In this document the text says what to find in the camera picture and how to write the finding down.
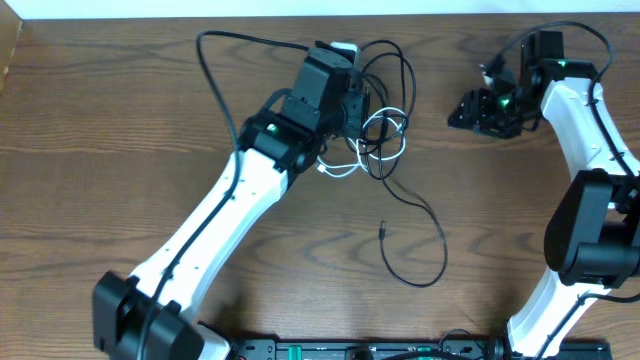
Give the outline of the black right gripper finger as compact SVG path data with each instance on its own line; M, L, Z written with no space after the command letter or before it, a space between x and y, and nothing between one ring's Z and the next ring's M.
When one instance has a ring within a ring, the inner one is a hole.
M463 95L452 116L454 118L472 118L478 113L479 105L480 91L470 90Z
M454 129L473 131L475 122L470 115L452 114L447 119L447 125Z

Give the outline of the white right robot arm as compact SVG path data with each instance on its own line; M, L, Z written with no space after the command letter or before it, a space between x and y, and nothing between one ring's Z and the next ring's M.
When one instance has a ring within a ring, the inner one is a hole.
M561 146L571 183L544 236L545 272L504 332L486 345L486 359L595 359L563 340L596 302L636 303L612 290L639 274L639 161L606 107L604 68L571 60L562 22L528 29L511 40L520 74L498 52L482 65L485 85L464 94L449 115L452 128L499 139L535 131L547 121Z

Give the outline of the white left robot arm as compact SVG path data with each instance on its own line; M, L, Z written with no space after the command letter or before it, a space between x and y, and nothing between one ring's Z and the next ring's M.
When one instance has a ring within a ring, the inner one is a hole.
M255 222L315 164L325 142L360 135L370 96L360 49L319 42L290 88L276 90L233 134L222 174L171 238L127 277L92 294L95 347L111 359L226 359L232 343L198 321L215 277Z

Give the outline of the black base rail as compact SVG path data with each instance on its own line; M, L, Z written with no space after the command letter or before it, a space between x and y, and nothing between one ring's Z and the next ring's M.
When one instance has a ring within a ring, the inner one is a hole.
M246 333L231 341L230 360L549 359L612 360L603 340L542 339L526 345L506 333L476 337L453 329L439 338L293 338Z

